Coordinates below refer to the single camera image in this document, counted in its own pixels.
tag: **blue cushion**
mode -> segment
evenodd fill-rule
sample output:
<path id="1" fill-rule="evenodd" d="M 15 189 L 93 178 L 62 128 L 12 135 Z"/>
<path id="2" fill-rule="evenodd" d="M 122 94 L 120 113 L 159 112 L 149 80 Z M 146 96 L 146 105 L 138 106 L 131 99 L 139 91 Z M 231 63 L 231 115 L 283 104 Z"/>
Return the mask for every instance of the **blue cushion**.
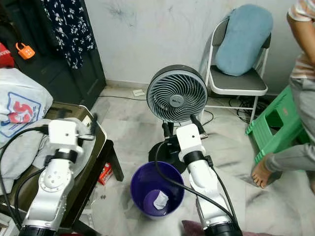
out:
<path id="1" fill-rule="evenodd" d="M 223 73 L 234 76 L 249 71 L 272 26 L 272 15 L 264 8 L 247 4 L 233 10 L 216 54 L 217 67 Z"/>

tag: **fan base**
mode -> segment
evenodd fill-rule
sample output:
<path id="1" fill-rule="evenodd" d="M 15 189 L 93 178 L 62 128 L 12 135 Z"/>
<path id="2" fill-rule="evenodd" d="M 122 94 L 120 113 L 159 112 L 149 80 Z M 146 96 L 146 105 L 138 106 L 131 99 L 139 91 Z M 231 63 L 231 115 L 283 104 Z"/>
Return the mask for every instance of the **fan base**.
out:
<path id="1" fill-rule="evenodd" d="M 157 143 L 153 146 L 153 148 L 151 148 L 149 151 L 149 161 L 155 161 L 156 152 L 158 150 L 158 146 L 161 143 L 162 142 Z M 162 144 L 161 148 L 159 149 L 157 160 L 171 164 L 179 171 L 179 173 L 183 173 L 186 169 L 186 164 L 181 162 L 178 158 L 178 152 L 171 154 L 169 148 L 167 147 L 167 143 Z"/>

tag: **chair seat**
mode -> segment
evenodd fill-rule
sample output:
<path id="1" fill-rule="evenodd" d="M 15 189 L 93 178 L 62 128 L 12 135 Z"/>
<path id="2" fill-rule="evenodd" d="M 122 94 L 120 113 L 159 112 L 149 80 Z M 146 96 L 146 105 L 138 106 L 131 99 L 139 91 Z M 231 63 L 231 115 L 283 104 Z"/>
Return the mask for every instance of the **chair seat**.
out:
<path id="1" fill-rule="evenodd" d="M 210 71 L 215 93 L 262 96 L 267 92 L 266 84 L 253 68 L 241 76 L 223 74 L 215 65 Z"/>

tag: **electric fan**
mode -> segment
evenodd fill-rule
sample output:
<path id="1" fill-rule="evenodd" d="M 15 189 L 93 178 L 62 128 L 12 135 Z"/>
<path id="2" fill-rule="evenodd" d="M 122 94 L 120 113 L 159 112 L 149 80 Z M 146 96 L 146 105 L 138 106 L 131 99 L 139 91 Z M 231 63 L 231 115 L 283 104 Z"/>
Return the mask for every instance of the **electric fan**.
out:
<path id="1" fill-rule="evenodd" d="M 180 173 L 186 169 L 186 165 L 178 158 L 180 149 L 173 135 L 174 123 L 191 119 L 199 124 L 199 131 L 203 130 L 195 116 L 201 113 L 207 98 L 207 87 L 201 76 L 188 66 L 170 65 L 154 75 L 148 87 L 147 102 L 153 114 L 163 120 L 165 143 L 157 153 L 158 161 L 172 164 Z M 155 160 L 160 144 L 150 150 L 149 161 Z"/>

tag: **gray pants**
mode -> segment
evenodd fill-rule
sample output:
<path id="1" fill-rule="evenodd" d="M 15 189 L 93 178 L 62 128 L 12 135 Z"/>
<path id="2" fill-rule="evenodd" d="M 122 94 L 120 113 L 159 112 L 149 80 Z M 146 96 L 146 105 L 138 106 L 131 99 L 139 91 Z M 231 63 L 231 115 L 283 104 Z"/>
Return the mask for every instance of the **gray pants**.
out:
<path id="1" fill-rule="evenodd" d="M 272 172 L 315 171 L 315 81 L 290 79 L 290 86 L 297 112 L 311 142 L 270 155 L 265 165 Z"/>

